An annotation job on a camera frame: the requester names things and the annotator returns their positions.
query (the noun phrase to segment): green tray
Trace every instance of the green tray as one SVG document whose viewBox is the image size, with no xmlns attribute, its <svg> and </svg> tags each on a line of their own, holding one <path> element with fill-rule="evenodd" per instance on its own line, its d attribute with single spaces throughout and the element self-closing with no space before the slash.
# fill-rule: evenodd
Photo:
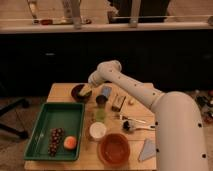
<svg viewBox="0 0 213 171">
<path fill-rule="evenodd" d="M 32 136 L 25 150 L 25 160 L 75 161 L 78 159 L 84 118 L 83 103 L 49 102 L 42 105 L 36 120 Z M 50 131 L 63 128 L 65 133 L 54 157 L 48 154 Z M 63 140 L 68 135 L 77 138 L 77 147 L 66 150 Z"/>
</svg>

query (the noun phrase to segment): chair wheel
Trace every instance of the chair wheel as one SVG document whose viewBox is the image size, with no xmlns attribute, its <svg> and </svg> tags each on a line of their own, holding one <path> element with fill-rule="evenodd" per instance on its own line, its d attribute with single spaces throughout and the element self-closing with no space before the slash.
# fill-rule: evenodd
<svg viewBox="0 0 213 171">
<path fill-rule="evenodd" d="M 23 100 L 23 102 L 22 102 L 22 107 L 23 108 L 28 108 L 30 106 L 30 103 L 27 101 L 27 100 Z"/>
<path fill-rule="evenodd" d="M 20 132 L 19 137 L 21 139 L 27 139 L 27 138 L 29 138 L 28 132 L 27 131 Z"/>
</svg>

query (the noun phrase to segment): orange bowl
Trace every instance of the orange bowl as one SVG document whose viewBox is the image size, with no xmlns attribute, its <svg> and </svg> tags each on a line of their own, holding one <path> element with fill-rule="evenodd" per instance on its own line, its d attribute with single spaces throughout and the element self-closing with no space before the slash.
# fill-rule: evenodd
<svg viewBox="0 0 213 171">
<path fill-rule="evenodd" d="M 107 134 L 98 144 L 98 156 L 108 167 L 121 167 L 129 160 L 130 147 L 122 134 Z"/>
</svg>

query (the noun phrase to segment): wooden table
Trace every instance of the wooden table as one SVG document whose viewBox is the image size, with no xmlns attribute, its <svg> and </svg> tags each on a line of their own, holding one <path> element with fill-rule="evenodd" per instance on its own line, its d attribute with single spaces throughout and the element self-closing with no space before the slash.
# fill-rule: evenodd
<svg viewBox="0 0 213 171">
<path fill-rule="evenodd" d="M 51 87 L 47 102 L 74 102 L 71 96 L 71 90 L 77 83 L 54 83 Z M 107 113 L 105 124 L 107 126 L 107 133 L 122 133 L 129 140 L 130 157 L 129 162 L 120 169 L 125 170 L 155 170 L 156 158 L 150 158 L 143 162 L 138 161 L 139 153 L 143 147 L 146 138 L 155 141 L 155 131 L 139 130 L 133 134 L 126 134 L 122 131 L 122 120 L 115 118 L 115 112 L 111 110 L 111 106 L 116 94 L 125 95 L 126 100 L 123 104 L 121 112 L 127 116 L 136 119 L 146 120 L 147 124 L 154 123 L 154 114 L 144 107 L 137 100 L 133 105 L 129 105 L 128 101 L 132 98 L 127 92 L 112 83 L 105 83 L 103 85 L 112 88 L 109 100 L 107 101 L 105 110 Z M 26 161 L 26 170 L 109 170 L 99 160 L 97 155 L 97 143 L 88 139 L 87 130 L 92 122 L 93 112 L 97 109 L 95 98 L 100 94 L 102 86 L 95 88 L 92 91 L 92 96 L 89 102 L 85 105 L 84 125 L 81 139 L 81 147 L 79 158 L 74 162 L 55 162 L 55 161 Z"/>
</svg>

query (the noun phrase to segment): floor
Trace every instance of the floor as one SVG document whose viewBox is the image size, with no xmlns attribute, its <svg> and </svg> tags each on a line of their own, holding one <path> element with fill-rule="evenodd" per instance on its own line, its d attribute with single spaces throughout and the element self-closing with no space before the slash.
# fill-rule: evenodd
<svg viewBox="0 0 213 171">
<path fill-rule="evenodd" d="M 195 92 L 186 93 L 192 97 L 195 95 Z M 206 96 L 206 92 L 201 92 L 199 95 Z M 47 97 L 26 97 L 26 99 L 30 103 L 29 108 L 22 108 L 19 106 L 11 110 L 0 117 L 0 123 L 12 126 L 18 130 L 25 129 L 31 134 L 36 116 Z M 5 106 L 15 100 L 17 100 L 17 97 L 1 99 L 0 106 Z M 213 171 L 213 122 L 207 123 L 204 121 L 203 124 L 210 168 L 209 171 Z M 29 139 L 21 140 L 16 135 L 3 130 L 0 130 L 0 137 L 0 171 L 24 171 L 23 156 Z"/>
</svg>

